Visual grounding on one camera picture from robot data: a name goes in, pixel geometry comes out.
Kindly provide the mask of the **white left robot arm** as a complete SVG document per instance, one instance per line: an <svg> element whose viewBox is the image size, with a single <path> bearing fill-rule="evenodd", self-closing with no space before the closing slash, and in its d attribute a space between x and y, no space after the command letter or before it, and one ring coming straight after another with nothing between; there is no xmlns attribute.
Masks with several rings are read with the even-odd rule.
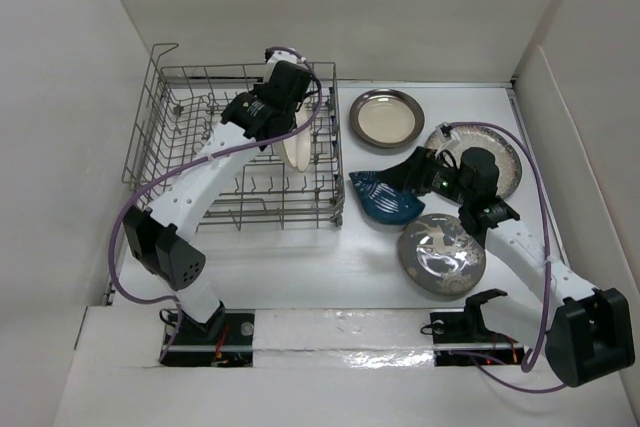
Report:
<svg viewBox="0 0 640 427"><path fill-rule="evenodd" d="M132 256L178 299L188 331L201 343L222 334L225 307L206 285L205 255L191 244L204 214L235 175L264 150L265 140L294 130L295 113L313 76L288 52L274 52L263 80L233 98L196 154L146 209L131 207L124 230Z"/></svg>

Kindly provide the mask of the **blue leaf-shaped dish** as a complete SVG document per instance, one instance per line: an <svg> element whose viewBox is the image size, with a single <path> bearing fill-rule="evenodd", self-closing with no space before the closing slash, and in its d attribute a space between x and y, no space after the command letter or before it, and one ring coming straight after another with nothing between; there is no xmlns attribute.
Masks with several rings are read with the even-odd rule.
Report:
<svg viewBox="0 0 640 427"><path fill-rule="evenodd" d="M376 171L350 172L355 195L367 216L384 225L406 225L418 218L426 205L414 194L382 182Z"/></svg>

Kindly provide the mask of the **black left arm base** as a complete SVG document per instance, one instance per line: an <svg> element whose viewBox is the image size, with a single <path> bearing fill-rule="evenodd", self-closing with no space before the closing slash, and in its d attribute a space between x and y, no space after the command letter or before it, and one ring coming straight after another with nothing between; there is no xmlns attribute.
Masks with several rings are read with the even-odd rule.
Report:
<svg viewBox="0 0 640 427"><path fill-rule="evenodd" d="M253 366L255 310L228 310L218 333L211 339L188 319L178 321L175 309L161 309L164 323L160 364L184 368L244 368Z"/></svg>

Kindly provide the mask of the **cream divided plate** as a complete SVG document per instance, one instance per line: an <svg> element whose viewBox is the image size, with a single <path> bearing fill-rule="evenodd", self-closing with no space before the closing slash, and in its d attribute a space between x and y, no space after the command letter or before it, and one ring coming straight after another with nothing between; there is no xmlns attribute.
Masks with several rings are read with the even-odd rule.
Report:
<svg viewBox="0 0 640 427"><path fill-rule="evenodd" d="M311 128L273 144L274 153L289 167L304 172L311 156Z"/></svg>

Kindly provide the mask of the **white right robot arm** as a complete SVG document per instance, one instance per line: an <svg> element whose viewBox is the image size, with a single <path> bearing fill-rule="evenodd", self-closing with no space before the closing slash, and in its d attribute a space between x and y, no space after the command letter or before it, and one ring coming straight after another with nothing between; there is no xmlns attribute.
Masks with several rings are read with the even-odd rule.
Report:
<svg viewBox="0 0 640 427"><path fill-rule="evenodd" d="M398 192L434 192L456 202L464 230L508 266L542 304L535 313L506 293L494 292L462 315L467 336L484 340L496 332L532 341L530 356L544 356L568 387L632 366L635 348L626 297L615 288L597 288L552 259L498 195L499 176L494 155L479 147L466 149L456 166L418 147L405 161L377 174Z"/></svg>

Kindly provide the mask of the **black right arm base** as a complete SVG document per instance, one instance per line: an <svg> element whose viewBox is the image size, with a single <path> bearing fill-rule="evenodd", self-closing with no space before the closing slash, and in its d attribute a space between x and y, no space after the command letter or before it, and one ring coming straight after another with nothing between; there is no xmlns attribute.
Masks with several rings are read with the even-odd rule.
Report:
<svg viewBox="0 0 640 427"><path fill-rule="evenodd" d="M432 338L435 365L520 365L525 354L523 346L511 337L488 330L480 310L489 300L506 296L499 289L490 289L467 298L462 309L432 311L420 333Z"/></svg>

